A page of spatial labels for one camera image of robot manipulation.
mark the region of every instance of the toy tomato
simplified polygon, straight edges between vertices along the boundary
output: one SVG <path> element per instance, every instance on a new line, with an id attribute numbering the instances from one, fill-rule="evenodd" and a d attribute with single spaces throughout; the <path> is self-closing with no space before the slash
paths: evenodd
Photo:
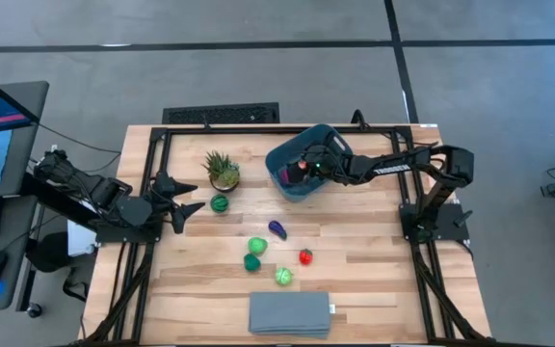
<path id="1" fill-rule="evenodd" d="M 312 251 L 310 251 L 310 250 L 300 251 L 299 252 L 299 261 L 303 265 L 308 265 L 310 262 L 312 262 Z"/>

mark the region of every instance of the green toy fruit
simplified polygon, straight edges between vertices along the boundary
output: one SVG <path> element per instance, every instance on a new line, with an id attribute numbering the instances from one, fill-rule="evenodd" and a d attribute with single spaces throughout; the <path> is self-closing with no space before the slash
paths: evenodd
<path id="1" fill-rule="evenodd" d="M 267 249 L 267 241 L 260 237 L 253 237 L 248 241 L 248 249 L 251 254 L 261 255 Z"/>
<path id="2" fill-rule="evenodd" d="M 223 213 L 228 209 L 228 198 L 222 194 L 211 198 L 211 209 L 216 213 Z"/>
<path id="3" fill-rule="evenodd" d="M 293 280 L 293 273 L 286 268 L 276 270 L 276 282 L 279 285 L 288 285 Z"/>
<path id="4" fill-rule="evenodd" d="M 243 265 L 249 272 L 258 271 L 260 269 L 260 260 L 254 254 L 246 254 L 243 257 Z"/>

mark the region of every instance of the blue bin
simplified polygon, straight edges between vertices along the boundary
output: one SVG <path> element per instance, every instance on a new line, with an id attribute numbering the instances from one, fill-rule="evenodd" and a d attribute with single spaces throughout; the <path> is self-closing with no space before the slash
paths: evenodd
<path id="1" fill-rule="evenodd" d="M 267 154 L 265 165 L 269 171 L 271 179 L 274 181 L 277 189 L 284 197 L 291 202 L 299 202 L 305 199 L 323 185 L 328 183 L 326 179 L 318 177 L 310 178 L 306 182 L 297 185 L 283 185 L 279 179 L 279 173 L 285 170 L 286 164 L 293 163 L 301 158 L 302 152 L 311 145 L 312 142 L 323 143 L 330 133 L 335 134 L 335 141 L 329 144 L 331 149 L 337 152 L 353 154 L 353 150 L 348 146 L 346 141 L 342 139 L 339 133 L 331 126 L 326 124 L 317 124 L 294 138 L 283 143 L 279 147 L 274 148 Z"/>

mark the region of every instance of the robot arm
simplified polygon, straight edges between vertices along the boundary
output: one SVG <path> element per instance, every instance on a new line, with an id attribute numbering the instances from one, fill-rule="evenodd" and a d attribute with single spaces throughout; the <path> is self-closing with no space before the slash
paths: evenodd
<path id="1" fill-rule="evenodd" d="M 444 171 L 432 165 L 434 155 L 444 154 Z M 313 145 L 302 160 L 289 166 L 289 173 L 300 170 L 309 176 L 330 179 L 344 185 L 363 184 L 379 175 L 421 171 L 438 182 L 462 188 L 472 182 L 474 155 L 463 148 L 451 146 L 417 147 L 397 154 L 370 158 L 365 155 L 335 153 L 329 147 Z M 304 174 L 291 174 L 304 177 Z"/>
<path id="2" fill-rule="evenodd" d="M 42 182 L 52 182 L 67 195 L 90 202 L 95 213 L 105 222 L 117 227 L 142 227 L 171 214 L 175 233 L 183 232 L 185 220 L 204 206 L 204 202 L 177 204 L 172 198 L 192 192 L 198 186 L 179 183 L 166 172 L 158 172 L 153 183 L 141 197 L 130 197 L 132 187 L 118 179 L 87 174 L 67 160 L 66 152 L 48 151 L 34 167 L 34 176 Z"/>
<path id="3" fill-rule="evenodd" d="M 442 170 L 432 165 L 434 155 L 444 154 Z M 330 179 L 344 185 L 367 183 L 377 176 L 420 171 L 436 181 L 432 190 L 417 202 L 414 225 L 418 229 L 437 229 L 438 211 L 457 188 L 472 182 L 474 154 L 451 146 L 417 147 L 397 154 L 370 158 L 365 155 L 337 153 L 328 146 L 312 145 L 299 162 L 289 164 L 286 182 L 298 184 L 306 176 Z"/>

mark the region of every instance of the folded cloth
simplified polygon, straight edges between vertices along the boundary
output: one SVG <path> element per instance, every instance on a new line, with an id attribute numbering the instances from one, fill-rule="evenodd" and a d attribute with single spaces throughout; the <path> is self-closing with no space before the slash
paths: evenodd
<path id="1" fill-rule="evenodd" d="M 292 334 L 327 338 L 327 292 L 254 292 L 250 294 L 252 334 Z"/>

